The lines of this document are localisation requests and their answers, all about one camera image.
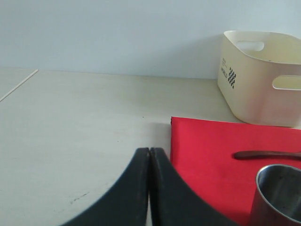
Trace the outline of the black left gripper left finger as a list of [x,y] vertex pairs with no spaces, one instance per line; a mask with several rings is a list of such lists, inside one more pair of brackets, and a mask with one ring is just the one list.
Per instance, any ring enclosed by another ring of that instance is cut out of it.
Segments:
[[138,148],[114,185],[65,226],[144,226],[148,211],[149,148]]

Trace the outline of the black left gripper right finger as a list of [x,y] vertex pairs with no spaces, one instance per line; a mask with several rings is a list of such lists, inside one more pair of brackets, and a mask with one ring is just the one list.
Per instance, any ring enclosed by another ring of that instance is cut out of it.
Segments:
[[150,149],[149,194],[154,226],[236,226],[197,196],[162,148]]

